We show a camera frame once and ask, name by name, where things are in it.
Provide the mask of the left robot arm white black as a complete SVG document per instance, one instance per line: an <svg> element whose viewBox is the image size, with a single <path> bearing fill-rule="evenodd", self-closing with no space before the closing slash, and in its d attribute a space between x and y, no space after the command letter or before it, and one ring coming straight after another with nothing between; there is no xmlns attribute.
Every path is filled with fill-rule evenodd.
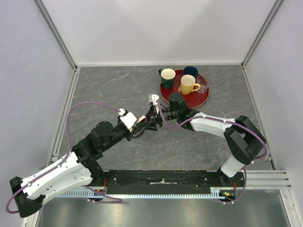
<svg viewBox="0 0 303 227"><path fill-rule="evenodd" d="M145 120L131 126L126 126L122 120L118 120L116 126L107 121L99 122L55 163L26 178L12 178L9 184L17 206L15 212L21 218L29 217L59 194L81 186L101 185L104 172L97 160L121 140L140 137L146 124Z"/></svg>

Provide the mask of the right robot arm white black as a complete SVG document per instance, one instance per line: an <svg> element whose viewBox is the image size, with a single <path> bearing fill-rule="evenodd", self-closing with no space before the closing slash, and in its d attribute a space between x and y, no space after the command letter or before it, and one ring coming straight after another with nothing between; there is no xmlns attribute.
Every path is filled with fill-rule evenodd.
<svg viewBox="0 0 303 227"><path fill-rule="evenodd" d="M224 138L231 155L219 168L217 181L222 186L233 182L234 176L255 159L268 154L267 141L251 120L241 115L236 119L226 119L207 115L189 108L185 98L178 92L169 96L169 106L161 107L159 96L152 94L147 119L156 126L168 125L175 120L175 129L206 132Z"/></svg>

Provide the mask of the phone with pink case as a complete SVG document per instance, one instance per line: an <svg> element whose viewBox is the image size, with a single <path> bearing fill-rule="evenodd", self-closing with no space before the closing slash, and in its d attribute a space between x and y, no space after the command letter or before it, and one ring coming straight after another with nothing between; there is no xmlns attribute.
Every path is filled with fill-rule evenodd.
<svg viewBox="0 0 303 227"><path fill-rule="evenodd" d="M137 126L140 122L144 122L144 121L146 121L146 116L145 116L145 115L141 116L141 117L138 119L138 121L136 122L136 126ZM143 129L140 129L138 132L135 132L135 131L134 131L132 137L135 138L135 137L139 136L141 133L143 133Z"/></svg>

